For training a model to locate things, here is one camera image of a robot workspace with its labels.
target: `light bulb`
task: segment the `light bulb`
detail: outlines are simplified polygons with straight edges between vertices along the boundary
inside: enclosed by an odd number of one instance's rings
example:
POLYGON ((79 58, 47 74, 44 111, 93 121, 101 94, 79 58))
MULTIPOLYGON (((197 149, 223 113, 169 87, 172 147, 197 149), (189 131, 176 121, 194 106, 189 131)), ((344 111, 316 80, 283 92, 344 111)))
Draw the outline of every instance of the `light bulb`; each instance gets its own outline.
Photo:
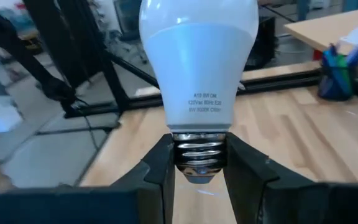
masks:
POLYGON ((257 0, 143 0, 139 24, 175 163, 190 182, 207 183, 225 163, 225 133, 258 30, 257 0))

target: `wooden table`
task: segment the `wooden table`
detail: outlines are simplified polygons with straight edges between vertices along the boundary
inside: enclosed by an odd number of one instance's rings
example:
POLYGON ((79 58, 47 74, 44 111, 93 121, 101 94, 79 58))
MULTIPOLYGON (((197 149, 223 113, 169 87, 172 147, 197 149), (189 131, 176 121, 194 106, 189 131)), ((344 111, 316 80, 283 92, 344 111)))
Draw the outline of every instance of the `wooden table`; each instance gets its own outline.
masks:
MULTIPOLYGON (((316 68, 316 62, 246 72, 244 78, 316 68)), ((272 159, 313 180, 358 182, 358 97, 330 103, 316 88, 237 97, 231 131, 272 159)), ((169 130, 163 108, 125 112, 89 168, 82 186, 110 185, 169 130)), ((236 223, 223 173, 190 184, 176 173, 174 223, 236 223)))
MULTIPOLYGON (((358 27, 358 10, 333 16, 284 25, 288 33, 316 50, 325 50, 358 27)), ((348 54, 352 45, 342 44, 340 52, 348 54)))

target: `pencil cup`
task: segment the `pencil cup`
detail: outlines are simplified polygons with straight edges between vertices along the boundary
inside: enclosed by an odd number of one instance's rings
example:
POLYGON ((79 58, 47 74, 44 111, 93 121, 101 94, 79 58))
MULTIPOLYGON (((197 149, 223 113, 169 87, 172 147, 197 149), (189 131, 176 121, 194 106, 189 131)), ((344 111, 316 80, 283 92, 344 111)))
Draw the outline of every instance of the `pencil cup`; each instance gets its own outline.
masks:
POLYGON ((352 98, 356 68, 321 67, 318 96, 325 100, 345 101, 352 98))

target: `gray floor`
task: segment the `gray floor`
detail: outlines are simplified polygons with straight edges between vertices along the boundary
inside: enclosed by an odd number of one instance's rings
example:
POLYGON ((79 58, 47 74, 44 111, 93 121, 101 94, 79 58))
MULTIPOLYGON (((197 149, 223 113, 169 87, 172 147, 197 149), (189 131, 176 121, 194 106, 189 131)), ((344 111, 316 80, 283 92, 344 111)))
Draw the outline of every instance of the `gray floor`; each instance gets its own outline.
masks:
MULTIPOLYGON (((340 13, 340 1, 332 0, 331 5, 329 9, 311 11, 308 18, 340 13)), ((296 18, 295 5, 282 6, 275 10, 292 19, 296 18)), ((277 35, 285 33, 283 25, 286 23, 288 21, 285 19, 277 18, 277 35)), ((277 57, 269 63, 269 67, 300 63, 311 59, 313 50, 293 37, 282 37, 279 44, 277 57)), ((45 55, 40 60, 43 62, 49 59, 45 55)), ((150 65, 141 65, 139 60, 133 60, 132 63, 152 74, 150 65)), ((48 69, 53 75, 61 78, 55 67, 48 69)), ((149 86, 119 66, 116 66, 116 70, 129 96, 134 96, 138 88, 149 86)), ((24 122, 13 131, 0 134, 0 160, 5 173, 18 187, 53 187, 58 184, 75 184, 96 152, 89 132, 46 136, 33 136, 33 134, 36 131, 86 128, 84 118, 63 119, 60 105, 44 97, 36 89, 35 80, 32 77, 10 87, 8 92, 22 112, 24 122)), ((102 74, 96 75, 93 83, 85 84, 79 92, 80 98, 88 103, 114 100, 102 74)), ((106 126, 114 124, 117 116, 104 114, 89 116, 88 119, 92 126, 106 126)), ((99 146, 107 137, 102 131, 95 131, 94 135, 99 146)))

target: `bulb base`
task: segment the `bulb base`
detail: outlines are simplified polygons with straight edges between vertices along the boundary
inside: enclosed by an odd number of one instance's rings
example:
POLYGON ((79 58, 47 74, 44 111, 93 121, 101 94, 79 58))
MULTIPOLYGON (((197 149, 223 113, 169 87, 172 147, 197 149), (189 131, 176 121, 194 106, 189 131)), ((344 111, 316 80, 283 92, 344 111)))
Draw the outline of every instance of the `bulb base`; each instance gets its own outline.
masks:
POLYGON ((207 184, 227 164, 226 133, 173 133, 175 165, 193 184, 207 184))

